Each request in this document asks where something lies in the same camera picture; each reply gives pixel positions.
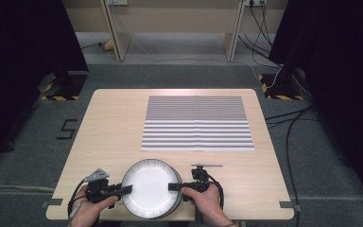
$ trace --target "black and white stripes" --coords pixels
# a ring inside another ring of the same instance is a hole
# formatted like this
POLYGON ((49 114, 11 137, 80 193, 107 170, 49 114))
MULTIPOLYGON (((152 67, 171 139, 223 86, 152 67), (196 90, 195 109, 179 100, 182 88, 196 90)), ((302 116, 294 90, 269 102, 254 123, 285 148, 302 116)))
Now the black and white stripes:
POLYGON ((142 150, 254 150, 241 96, 150 96, 142 150))

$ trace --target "electrical outlet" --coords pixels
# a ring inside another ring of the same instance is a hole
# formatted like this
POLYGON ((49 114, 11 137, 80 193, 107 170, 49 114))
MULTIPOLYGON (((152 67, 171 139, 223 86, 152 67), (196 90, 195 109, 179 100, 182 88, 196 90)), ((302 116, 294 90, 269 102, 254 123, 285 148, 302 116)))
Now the electrical outlet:
POLYGON ((107 4, 109 6, 127 6, 129 3, 128 0, 107 0, 107 4))
MULTIPOLYGON (((267 5, 267 0, 253 0, 254 1, 254 7, 262 7, 267 5)), ((250 0, 246 1, 246 6, 250 6, 250 0)))

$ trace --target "gray carpet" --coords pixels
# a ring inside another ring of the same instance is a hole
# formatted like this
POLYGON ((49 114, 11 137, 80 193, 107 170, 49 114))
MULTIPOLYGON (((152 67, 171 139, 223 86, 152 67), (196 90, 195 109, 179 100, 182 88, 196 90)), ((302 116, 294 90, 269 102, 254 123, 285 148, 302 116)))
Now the gray carpet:
MULTIPOLYGON (((89 65, 90 73, 78 101, 38 101, 19 129, 15 150, 0 153, 0 186, 33 186, 25 191, 0 188, 0 226, 65 226, 45 217, 42 202, 50 199, 73 145, 57 140, 65 119, 78 129, 91 96, 102 88, 252 88, 265 117, 301 110, 309 101, 266 99, 248 66, 197 65, 89 65)), ((255 74, 274 69, 255 67, 255 74)), ((41 85, 43 90, 50 80, 41 85)), ((276 122, 286 116, 269 120, 276 122)), ((290 133, 290 162, 302 205, 300 226, 363 226, 363 186, 355 172, 341 161, 315 113, 307 113, 290 133)), ((289 122, 269 129, 287 189, 294 200, 285 156, 289 122)), ((289 221, 253 221, 247 226, 295 226, 289 221)))

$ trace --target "black panel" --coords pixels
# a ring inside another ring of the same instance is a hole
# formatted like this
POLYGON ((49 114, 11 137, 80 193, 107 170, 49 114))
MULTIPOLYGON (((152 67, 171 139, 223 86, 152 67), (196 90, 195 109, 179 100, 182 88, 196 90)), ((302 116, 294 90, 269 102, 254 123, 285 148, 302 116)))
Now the black panel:
MULTIPOLYGON (((303 16, 297 11, 303 2, 289 1, 291 9, 286 9, 285 24, 276 36, 275 48, 284 45, 282 62, 292 46, 308 44, 289 33, 297 27, 292 18, 303 16)), ((310 42, 313 48, 296 56, 300 59, 294 66, 304 69, 326 128, 363 183, 363 1, 319 2, 329 5, 310 42)), ((308 29, 306 24, 299 27, 308 29)))
POLYGON ((58 70, 88 70, 61 0, 0 0, 0 146, 58 70))

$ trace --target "human hand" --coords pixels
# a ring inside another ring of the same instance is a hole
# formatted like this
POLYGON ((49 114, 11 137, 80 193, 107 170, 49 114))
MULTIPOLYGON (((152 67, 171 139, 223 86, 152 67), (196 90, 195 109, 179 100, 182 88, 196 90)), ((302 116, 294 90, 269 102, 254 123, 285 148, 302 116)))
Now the human hand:
POLYGON ((109 197, 104 201, 98 203, 90 203, 87 198, 85 198, 85 191, 87 190, 87 185, 83 185, 75 196, 75 201, 73 202, 72 210, 82 202, 76 215, 72 218, 70 222, 71 227, 90 227, 94 224, 95 220, 99 217, 99 213, 106 207, 113 205, 119 199, 116 196, 109 197))
POLYGON ((209 224, 215 226, 234 226, 232 225, 233 222, 229 220, 220 208, 219 190, 213 183, 210 183, 208 189, 202 193, 189 187, 183 187, 181 192, 193 198, 204 220, 209 224))

